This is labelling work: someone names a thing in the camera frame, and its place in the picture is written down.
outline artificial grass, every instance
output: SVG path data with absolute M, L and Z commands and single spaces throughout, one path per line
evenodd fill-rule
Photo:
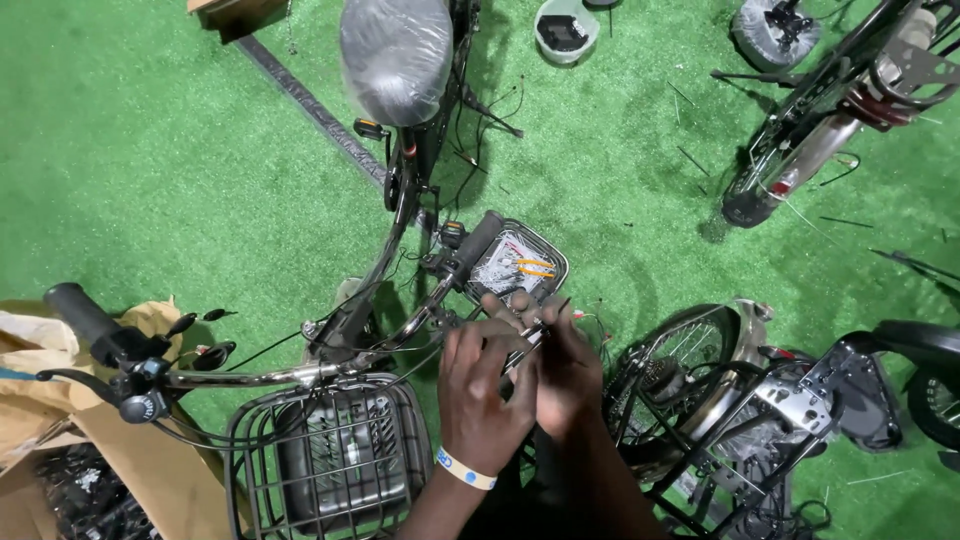
M 814 14 L 836 6 L 804 3 Z M 729 230 L 715 219 L 725 172 L 763 117 L 758 102 L 784 94 L 739 83 L 751 97 L 708 77 L 713 67 L 746 69 L 726 36 L 738 3 L 624 2 L 612 12 L 612 37 L 607 14 L 597 14 L 605 34 L 573 68 L 550 65 L 537 51 L 539 5 L 483 4 L 468 80 L 489 103 L 523 75 L 523 106 L 510 121 L 527 135 L 487 131 L 481 161 L 490 174 L 466 187 L 459 217 L 470 227 L 497 209 L 558 246 L 571 266 L 564 294 L 587 311 L 603 298 L 615 351 L 673 311 L 734 294 L 777 309 L 772 342 L 813 354 L 881 319 L 957 325 L 957 306 L 932 283 L 866 248 L 955 269 L 960 194 L 951 175 L 960 135 L 950 119 L 960 102 L 924 115 L 942 124 L 858 134 L 850 145 L 863 158 L 855 173 L 828 187 L 811 183 L 791 199 L 832 240 L 788 208 L 755 230 Z M 872 6 L 860 0 L 843 20 L 831 19 L 814 55 Z M 284 23 L 257 36 L 349 122 L 339 8 L 295 1 L 295 56 L 281 54 Z M 50 284 L 77 281 L 119 310 L 173 293 L 184 311 L 238 311 L 206 329 L 238 341 L 241 356 L 326 312 L 337 283 L 362 274 L 380 249 L 390 214 L 379 193 L 239 51 L 201 32 L 182 3 L 8 2 L 0 30 L 8 37 L 0 49 L 0 298 L 35 298 Z M 512 111 L 518 99 L 516 92 L 494 109 Z M 475 121 L 469 112 L 461 120 L 469 149 Z M 831 163 L 817 180 L 844 170 Z M 444 153 L 434 174 L 442 200 L 467 171 Z M 397 284 L 413 269 L 402 261 Z M 400 303 L 413 296 L 401 291 Z M 300 345 L 291 341 L 252 366 L 293 365 Z M 902 382 L 909 365 L 885 361 Z M 436 437 L 434 377 L 424 371 L 414 383 Z M 184 403 L 216 431 L 262 393 L 194 392 Z M 893 454 L 838 441 L 798 468 L 794 500 L 822 500 L 830 488 L 829 538 L 956 537 L 960 479 L 937 462 L 936 445 L 911 434 L 911 448 Z M 900 471 L 908 472 L 848 485 Z

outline wristband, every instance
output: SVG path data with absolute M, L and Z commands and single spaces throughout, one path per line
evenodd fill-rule
M 444 450 L 444 447 L 440 447 L 440 449 L 437 450 L 437 463 L 440 463 L 454 477 L 477 489 L 490 491 L 496 484 L 496 477 L 487 477 L 471 470 L 467 465 L 450 457 L 450 454 Z

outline handlebar grip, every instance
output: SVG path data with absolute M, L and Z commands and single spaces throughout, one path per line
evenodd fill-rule
M 43 303 L 63 317 L 63 321 L 90 344 L 120 330 L 116 323 L 76 283 L 59 283 L 43 295 Z
M 493 210 L 487 210 L 480 223 L 457 249 L 453 258 L 457 261 L 457 280 L 463 285 L 470 277 L 473 266 L 487 252 L 487 248 L 496 240 L 496 236 L 503 229 L 503 216 Z

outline plastic bowl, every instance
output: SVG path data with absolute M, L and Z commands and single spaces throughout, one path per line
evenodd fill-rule
M 584 32 L 587 33 L 587 42 L 583 47 L 575 51 L 555 51 L 543 42 L 543 37 L 537 31 L 537 25 L 540 18 L 544 15 L 571 15 L 577 19 Z M 537 16 L 534 17 L 534 37 L 537 39 L 537 45 L 540 47 L 543 55 L 554 63 L 573 63 L 580 59 L 593 46 L 600 33 L 600 21 L 593 16 L 590 11 L 584 7 L 581 0 L 547 0 L 537 10 Z

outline bicycle seat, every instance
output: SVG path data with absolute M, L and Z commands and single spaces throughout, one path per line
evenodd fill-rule
M 960 389 L 960 331 L 914 321 L 880 321 L 874 337 L 950 389 Z
M 386 126 L 426 122 L 440 109 L 453 55 L 444 0 L 347 0 L 340 53 L 348 93 Z

